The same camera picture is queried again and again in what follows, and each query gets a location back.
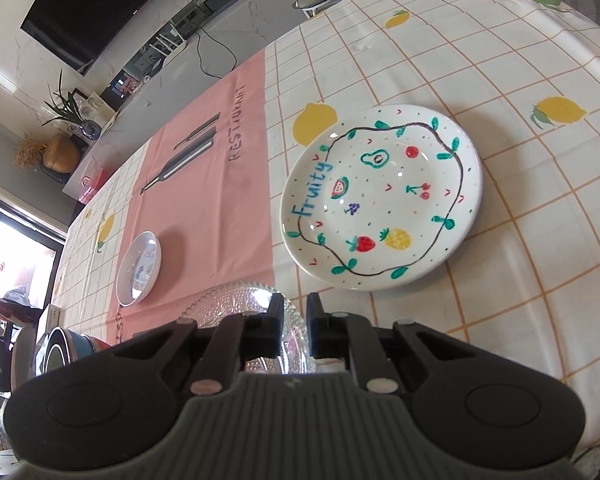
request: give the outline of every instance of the pink table runner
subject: pink table runner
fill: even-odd
[[[132,192],[120,254],[150,230],[162,246],[162,267],[141,303],[120,309],[112,294],[108,341],[175,319],[212,286],[238,279],[274,285],[264,99],[261,52],[152,137]],[[213,145],[140,194],[188,142],[174,146],[218,112]]]

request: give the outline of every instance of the glass plate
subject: glass plate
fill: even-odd
[[[239,312],[266,312],[271,296],[277,292],[267,285],[231,282],[210,289],[193,303],[182,317],[195,319],[200,328],[215,326],[224,316]],[[277,359],[248,361],[245,370],[266,374],[306,374],[315,372],[309,354],[306,323],[293,304],[285,298],[285,323],[282,330],[282,353]]]

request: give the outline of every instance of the potted plant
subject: potted plant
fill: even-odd
[[[100,132],[102,128],[95,121],[91,121],[90,119],[83,119],[80,115],[80,110],[78,110],[78,103],[75,102],[74,96],[71,94],[67,94],[66,97],[62,95],[62,70],[60,71],[60,78],[58,79],[58,91],[51,93],[51,88],[49,89],[49,95],[51,97],[51,102],[45,101],[45,105],[47,105],[52,111],[54,111],[58,116],[53,119],[48,120],[45,124],[49,124],[52,121],[67,121],[68,123],[77,124],[80,126],[80,131],[82,134],[91,140],[96,140],[100,136]],[[62,101],[62,107],[56,104],[54,100],[54,96],[58,97]]]

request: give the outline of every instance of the white bowl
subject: white bowl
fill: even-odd
[[[162,250],[151,231],[140,233],[122,258],[116,279],[116,296],[120,306],[139,303],[154,288],[160,273]]]

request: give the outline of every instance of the kitchen counter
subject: kitchen counter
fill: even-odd
[[[230,48],[241,64],[306,19],[301,10],[291,6],[294,2],[238,0],[221,10],[204,29]],[[198,41],[197,36],[190,38],[182,53],[145,83],[126,105],[113,126],[84,155],[64,186],[66,194],[77,200],[85,176],[90,176],[96,167],[115,171],[179,111],[211,87],[217,79],[204,72],[224,76],[230,71],[234,58],[227,49],[202,33],[199,56]]]

